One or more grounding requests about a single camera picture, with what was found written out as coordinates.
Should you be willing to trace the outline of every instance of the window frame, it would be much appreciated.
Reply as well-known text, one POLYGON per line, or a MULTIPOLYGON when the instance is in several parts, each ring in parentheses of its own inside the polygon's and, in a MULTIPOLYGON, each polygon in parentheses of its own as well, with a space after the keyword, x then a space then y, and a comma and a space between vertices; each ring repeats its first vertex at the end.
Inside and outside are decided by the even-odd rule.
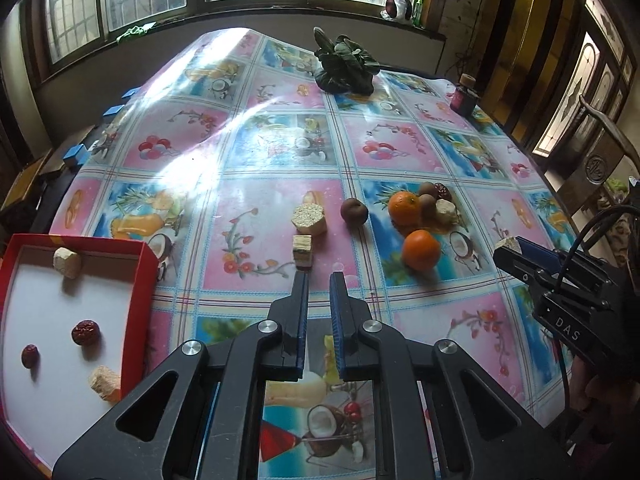
MULTIPOLYGON (((40 12, 40 23, 33 23, 33 26, 38 30, 32 30, 32 34, 28 34, 26 42, 31 46, 28 49, 30 55, 28 64, 32 65, 29 70, 32 78, 32 86, 37 87, 44 83, 47 79, 55 76, 56 73, 69 65, 78 62, 85 56, 92 54, 93 52, 100 50, 103 47, 116 41, 117 37, 124 34, 131 27, 142 26, 148 22, 169 22, 173 20, 191 18, 193 16, 201 15, 215 15, 221 12, 232 10, 247 10, 247 9, 264 9, 264 8, 278 8, 283 7, 286 9, 324 9, 333 10, 337 12, 345 12, 348 14, 373 16, 380 20, 381 6, 377 4, 371 4, 368 2, 360 2, 357 0, 186 0, 186 5, 178 9, 166 10, 159 14, 153 14, 146 18, 142 18, 132 23, 128 23, 123 27, 116 30, 108 30, 107 20, 107 6, 106 0, 96 0, 96 9, 98 17, 98 38, 91 40, 90 42, 80 46, 74 51, 70 52, 60 60, 53 62, 50 54, 49 44, 47 41, 47 23, 46 23, 46 6, 45 0, 24 0, 22 3, 27 9, 31 9, 31 12, 24 12, 23 17, 23 30, 32 30, 30 25, 26 25, 25 22, 32 21, 30 16, 34 12, 40 12), (42 47, 38 47, 37 44, 41 43, 44 39, 42 47), (39 56, 32 55, 38 49, 43 50, 44 53, 39 56)), ((423 13, 428 8, 427 5, 423 6, 423 13)))
MULTIPOLYGON (((609 0, 600 0, 600 1, 602 5, 607 9, 607 12, 609 13, 611 21, 613 22, 613 25, 616 27, 616 30, 622 40, 622 43, 623 43, 622 59, 620 60, 620 62, 618 62, 612 48, 610 47, 609 41, 604 36, 604 33, 600 29, 598 23, 594 19, 590 10, 586 7, 586 0, 576 0, 575 2, 575 5, 577 6, 577 12, 575 15, 576 22, 575 22, 575 26, 572 27, 573 30, 571 31, 571 34, 574 37, 574 44, 571 46, 571 49, 569 50, 568 55, 564 59, 561 59, 558 62, 558 66, 561 67, 560 70, 562 70, 558 80, 558 84, 556 85, 556 88, 554 90, 553 97, 548 102, 544 113, 541 114, 540 120, 536 123, 536 126, 534 127, 534 130, 533 130, 534 133, 532 134, 532 136, 529 137, 529 140, 526 143, 527 149, 533 150, 538 145, 538 143, 540 142, 540 139, 544 136, 546 125, 549 123, 549 121, 553 117, 553 114, 555 113, 556 108, 559 106, 562 100, 562 96, 564 95, 564 89, 566 88, 566 86, 568 85, 571 79, 571 76, 573 73, 573 67, 575 66, 575 63, 577 62, 578 56, 580 54, 580 47, 582 45, 581 38, 584 36, 585 32, 587 32, 591 36, 593 43, 596 44, 596 46, 600 49, 600 57, 598 58, 594 75, 591 78, 591 82, 588 88, 584 92, 585 98, 590 100, 593 97, 596 91, 596 88, 598 86, 598 83, 600 81, 599 78, 602 74, 604 65, 608 64, 614 75, 614 83, 612 85, 612 88, 609 90, 609 95, 602 109, 603 110, 608 109, 613 99, 615 98, 615 95, 617 94, 618 90, 622 91, 623 99, 622 99, 622 103, 620 104, 620 108, 616 113, 616 119, 614 120, 614 122, 618 120, 618 117, 620 116, 620 112, 625 107, 630 86, 633 83, 634 77, 636 75, 638 61, 636 60, 633 50, 630 47, 630 41, 629 41, 628 35, 626 34, 626 30, 624 29, 623 24, 620 21, 620 17, 617 14, 611 13, 611 9, 613 9, 614 7, 611 5, 609 0), (629 77, 628 83, 626 82, 626 80, 622 75, 623 65, 627 57, 630 59, 631 67, 632 67, 631 75, 629 77)), ((587 150, 591 147, 593 140, 599 133, 600 133, 600 127, 597 124, 591 125, 590 131, 587 134, 586 140, 584 141, 584 144, 579 152, 578 160, 579 160, 579 157, 583 157, 585 155, 587 150)), ((567 147, 569 142, 570 142, 570 138, 566 134, 563 134, 561 139, 558 140, 558 142, 553 147, 552 151, 549 153, 548 156, 542 156, 542 155, 533 153, 532 158, 543 171, 546 171, 548 168, 558 168, 563 164, 566 167, 569 167, 570 161, 565 160, 564 158, 566 156, 564 149, 565 147, 567 147)))

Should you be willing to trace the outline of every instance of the blue gripper pad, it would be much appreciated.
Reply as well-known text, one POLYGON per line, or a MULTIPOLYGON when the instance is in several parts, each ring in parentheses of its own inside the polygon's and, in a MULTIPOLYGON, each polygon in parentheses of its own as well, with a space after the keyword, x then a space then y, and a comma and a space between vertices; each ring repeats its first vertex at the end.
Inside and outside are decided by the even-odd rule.
POLYGON ((525 238, 516 237, 522 250, 522 256, 529 260, 539 269, 544 269, 551 276, 560 272, 562 263, 558 254, 551 249, 539 246, 525 238))
POLYGON ((342 319, 340 318, 340 305, 344 304, 345 298, 341 294, 342 288, 346 291, 346 284, 344 283, 344 275, 340 272, 334 272, 329 278, 329 304, 331 307, 331 325, 334 331, 334 351, 335 351, 335 364, 338 368, 338 375, 343 377, 345 360, 344 360, 344 341, 342 338, 342 319))
MULTIPOLYGON (((294 290, 292 294, 296 292, 296 283, 294 282, 294 290)), ((308 275, 305 274, 305 279, 302 283, 302 291, 300 293, 300 320, 298 322, 298 351, 296 352, 296 370, 300 377, 302 377, 302 370, 305 367, 305 348, 306 348, 306 313, 309 303, 309 280, 308 275)))

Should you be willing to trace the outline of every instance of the table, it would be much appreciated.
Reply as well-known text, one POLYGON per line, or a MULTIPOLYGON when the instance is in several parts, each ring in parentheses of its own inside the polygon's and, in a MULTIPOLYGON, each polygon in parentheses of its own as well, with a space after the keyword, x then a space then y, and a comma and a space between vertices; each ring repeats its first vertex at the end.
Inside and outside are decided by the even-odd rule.
POLYGON ((263 319, 290 291, 293 208, 324 206, 305 375, 268 386, 261 477, 373 475, 370 386, 342 384, 335 370, 328 283, 336 270, 375 318, 422 342, 455 339, 547 424, 562 409, 558 357, 531 317, 526 287, 492 262, 508 235, 571 245, 545 181, 479 108, 471 121, 450 110, 450 82, 382 72, 369 98, 331 96, 313 80, 316 65, 312 53, 252 30, 204 35, 114 118, 50 232, 138 238, 154 250, 152 369, 186 339, 218 342, 263 319), (400 261, 402 237, 385 208, 394 192, 424 181, 448 187, 460 222, 431 229, 443 255, 416 275, 400 261), (370 211, 354 232, 339 215, 348 197, 370 211), (352 400, 362 410, 357 431, 344 424, 352 400))

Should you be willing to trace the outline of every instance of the wall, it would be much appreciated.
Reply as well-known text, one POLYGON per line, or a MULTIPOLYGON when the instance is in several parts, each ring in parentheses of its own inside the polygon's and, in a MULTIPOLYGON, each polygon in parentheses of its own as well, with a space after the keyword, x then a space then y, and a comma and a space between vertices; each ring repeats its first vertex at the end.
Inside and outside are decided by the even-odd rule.
POLYGON ((458 72, 475 73, 479 61, 466 60, 478 33, 479 17, 486 0, 446 0, 438 31, 447 37, 447 48, 442 55, 439 75, 457 81, 458 72))
POLYGON ((42 123, 24 65, 20 38, 20 9, 15 6, 0 29, 2 78, 15 119, 34 157, 44 155, 51 141, 42 123))
POLYGON ((120 102, 129 88, 140 86, 162 65, 199 36, 212 30, 247 27, 309 50, 318 47, 313 27, 330 37, 347 34, 380 63, 436 73, 441 40, 366 20, 319 14, 243 14, 187 22, 152 32, 130 43, 81 60, 35 91, 42 119, 54 142, 89 124, 120 102))
MULTIPOLYGON (((636 151, 640 153, 640 77, 636 75, 629 90, 625 107, 620 112, 616 123, 620 130, 631 141, 636 151)), ((631 161, 623 157, 612 176, 626 182, 630 175, 640 178, 640 174, 634 169, 631 161)))

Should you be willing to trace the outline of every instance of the brown bottle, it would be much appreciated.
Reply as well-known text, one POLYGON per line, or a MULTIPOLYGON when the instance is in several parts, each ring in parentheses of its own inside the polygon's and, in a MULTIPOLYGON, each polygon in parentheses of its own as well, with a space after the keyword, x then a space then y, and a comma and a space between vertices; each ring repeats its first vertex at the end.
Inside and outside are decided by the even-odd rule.
POLYGON ((476 104, 478 104, 478 94, 473 91, 475 84, 475 78, 467 74, 460 76, 460 83, 456 85, 456 91, 449 104, 449 107, 455 113, 463 116, 465 119, 471 117, 476 104))

